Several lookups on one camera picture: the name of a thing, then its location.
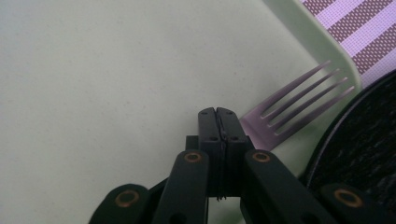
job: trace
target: black mesh object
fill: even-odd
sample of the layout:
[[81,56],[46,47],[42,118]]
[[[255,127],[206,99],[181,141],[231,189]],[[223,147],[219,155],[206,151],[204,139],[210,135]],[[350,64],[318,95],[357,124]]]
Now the black mesh object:
[[323,135],[301,180],[345,183],[396,214],[396,70],[352,100]]

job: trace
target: black textured surface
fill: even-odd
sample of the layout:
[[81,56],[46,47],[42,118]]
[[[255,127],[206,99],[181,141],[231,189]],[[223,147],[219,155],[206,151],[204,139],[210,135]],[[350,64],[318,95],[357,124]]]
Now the black textured surface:
[[396,71],[361,92],[320,140],[302,181],[345,183],[396,214]]

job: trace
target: bolt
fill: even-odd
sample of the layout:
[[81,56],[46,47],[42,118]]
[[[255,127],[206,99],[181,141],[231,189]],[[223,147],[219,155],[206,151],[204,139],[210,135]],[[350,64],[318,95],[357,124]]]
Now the bolt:
[[259,161],[259,162],[268,162],[271,160],[270,156],[268,156],[268,154],[263,153],[263,152],[256,152],[253,154],[253,159],[255,161]]
[[127,189],[120,193],[116,198],[116,205],[118,207],[129,207],[139,201],[139,193],[133,189]]
[[184,160],[188,162],[198,162],[202,159],[201,154],[197,152],[190,152],[184,156]]
[[361,198],[356,195],[354,192],[351,192],[347,189],[337,189],[334,192],[334,197],[341,203],[349,206],[349,207],[361,207],[363,206],[363,201]]

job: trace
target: pink striped fabric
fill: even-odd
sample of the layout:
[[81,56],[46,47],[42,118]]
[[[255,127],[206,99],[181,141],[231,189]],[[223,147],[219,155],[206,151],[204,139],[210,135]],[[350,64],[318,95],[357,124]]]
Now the pink striped fabric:
[[396,0],[301,2],[355,62],[363,87],[396,69]]

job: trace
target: fork tines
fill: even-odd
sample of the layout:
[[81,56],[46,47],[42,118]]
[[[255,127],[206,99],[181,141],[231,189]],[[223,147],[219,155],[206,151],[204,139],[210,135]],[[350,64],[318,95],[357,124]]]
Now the fork tines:
[[[347,81],[347,77],[343,77],[341,80],[333,83],[325,90],[309,98],[301,105],[292,109],[290,112],[285,111],[288,108],[290,108],[294,103],[299,101],[302,97],[304,97],[313,89],[315,89],[318,85],[328,80],[330,77],[333,77],[336,74],[338,74],[339,69],[335,69],[334,71],[322,77],[312,85],[308,86],[304,90],[295,94],[293,97],[291,97],[288,101],[286,101],[282,105],[277,106],[276,108],[271,108],[278,101],[280,101],[286,95],[288,95],[291,91],[296,89],[306,80],[308,80],[310,77],[316,74],[319,70],[326,67],[329,63],[330,61],[322,63],[319,66],[312,69],[311,71],[298,77],[290,84],[288,84],[281,90],[277,91],[276,93],[265,99],[263,102],[261,102],[259,105],[251,109],[244,117],[240,119],[244,131],[246,132],[247,135],[249,135],[255,148],[265,149],[265,150],[273,149],[274,147],[285,141],[287,138],[289,138],[291,135],[297,133],[309,122],[317,118],[320,114],[322,114],[324,111],[332,107],[334,104],[342,100],[345,96],[347,96],[349,93],[353,91],[354,86],[347,88],[345,91],[333,97],[331,100],[323,103],[322,105],[316,107],[311,112],[304,115],[302,118],[297,119],[291,124],[288,124],[287,127],[285,126],[288,122],[290,122],[293,118],[299,115],[303,110],[308,108],[314,102],[316,102],[324,95],[326,95],[328,92],[330,92],[334,88],[340,86],[345,81]],[[284,115],[282,118],[279,118],[279,115],[281,115],[283,112],[285,112],[284,114],[286,115]]]

